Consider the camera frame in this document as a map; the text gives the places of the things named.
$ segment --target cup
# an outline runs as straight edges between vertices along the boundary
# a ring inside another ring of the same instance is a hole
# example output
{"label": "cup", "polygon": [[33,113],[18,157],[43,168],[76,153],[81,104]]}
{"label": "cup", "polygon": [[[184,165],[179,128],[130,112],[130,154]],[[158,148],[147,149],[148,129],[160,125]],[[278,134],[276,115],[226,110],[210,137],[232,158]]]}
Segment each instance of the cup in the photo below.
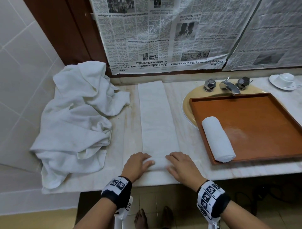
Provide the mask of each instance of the cup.
{"label": "cup", "polygon": [[277,78],[274,80],[274,83],[278,85],[279,87],[288,87],[291,86],[294,82],[295,76],[290,73],[283,73],[277,76]]}

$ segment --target sink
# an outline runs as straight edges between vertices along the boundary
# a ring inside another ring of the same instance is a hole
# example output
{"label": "sink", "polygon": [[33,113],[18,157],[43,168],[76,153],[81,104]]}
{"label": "sink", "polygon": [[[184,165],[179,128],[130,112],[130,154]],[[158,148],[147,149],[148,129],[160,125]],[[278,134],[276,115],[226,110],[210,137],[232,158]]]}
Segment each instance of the sink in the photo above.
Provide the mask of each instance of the sink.
{"label": "sink", "polygon": [[[237,82],[237,80],[229,80],[233,84]],[[189,99],[191,98],[204,98],[204,97],[217,97],[217,96],[233,96],[231,92],[228,90],[222,90],[219,88],[219,83],[217,82],[216,87],[212,92],[206,92],[204,90],[204,86],[199,86],[190,91],[183,99],[182,101],[182,111],[184,115],[186,116],[187,120],[197,128],[196,121],[193,115],[193,112],[191,110],[190,104],[189,104]],[[258,93],[264,93],[264,91],[260,88],[257,88],[253,85],[248,85],[245,90],[240,91],[241,94],[247,95],[247,94],[258,94]]]}

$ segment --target chrome faucet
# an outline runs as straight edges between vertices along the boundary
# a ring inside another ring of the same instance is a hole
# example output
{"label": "chrome faucet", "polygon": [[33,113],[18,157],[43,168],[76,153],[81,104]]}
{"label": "chrome faucet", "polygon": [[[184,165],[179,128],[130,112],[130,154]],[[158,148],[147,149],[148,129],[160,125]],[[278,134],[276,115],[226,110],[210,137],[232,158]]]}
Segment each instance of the chrome faucet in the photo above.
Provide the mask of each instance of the chrome faucet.
{"label": "chrome faucet", "polygon": [[229,77],[225,81],[220,82],[220,84],[219,84],[220,89],[227,89],[234,96],[240,95],[239,88],[235,84],[229,82],[228,80],[229,80]]}

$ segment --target wooden tray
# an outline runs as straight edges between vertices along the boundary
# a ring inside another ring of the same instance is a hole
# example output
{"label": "wooden tray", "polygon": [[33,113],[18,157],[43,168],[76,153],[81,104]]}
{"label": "wooden tray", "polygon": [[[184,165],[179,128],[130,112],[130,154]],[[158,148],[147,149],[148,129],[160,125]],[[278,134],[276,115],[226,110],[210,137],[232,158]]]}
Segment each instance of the wooden tray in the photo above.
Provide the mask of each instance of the wooden tray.
{"label": "wooden tray", "polygon": [[190,106],[212,164],[201,122],[215,116],[233,146],[231,162],[302,157],[302,127],[271,93],[191,98]]}

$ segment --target white saucer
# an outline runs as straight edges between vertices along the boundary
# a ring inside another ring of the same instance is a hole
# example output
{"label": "white saucer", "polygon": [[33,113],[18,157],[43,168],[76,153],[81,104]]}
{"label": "white saucer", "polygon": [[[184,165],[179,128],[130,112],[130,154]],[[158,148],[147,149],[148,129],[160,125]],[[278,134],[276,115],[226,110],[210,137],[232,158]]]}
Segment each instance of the white saucer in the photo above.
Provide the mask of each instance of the white saucer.
{"label": "white saucer", "polygon": [[274,85],[275,87],[280,88],[280,89],[282,89],[282,90],[286,90],[286,91],[293,91],[293,90],[295,90],[295,89],[297,88],[297,85],[296,85],[295,82],[292,82],[292,84],[290,85],[290,86],[292,86],[292,87],[290,87],[290,88],[283,88],[283,87],[280,87],[279,85],[277,85],[277,84],[274,82],[275,79],[276,79],[278,76],[279,76],[279,75],[271,75],[271,76],[269,77],[269,81],[270,81],[271,84]]}

